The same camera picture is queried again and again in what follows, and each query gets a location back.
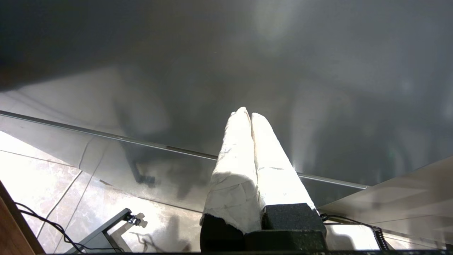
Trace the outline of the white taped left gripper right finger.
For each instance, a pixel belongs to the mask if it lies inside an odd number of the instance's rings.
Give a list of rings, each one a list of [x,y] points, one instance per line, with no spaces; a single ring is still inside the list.
[[[258,113],[251,117],[262,228],[327,234],[307,189],[283,150],[271,124]]]

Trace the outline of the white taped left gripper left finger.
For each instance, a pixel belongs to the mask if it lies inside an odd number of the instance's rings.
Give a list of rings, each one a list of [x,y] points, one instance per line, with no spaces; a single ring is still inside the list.
[[[262,229],[251,118],[245,107],[231,113],[209,181],[200,220],[202,252],[245,250],[247,234]]]

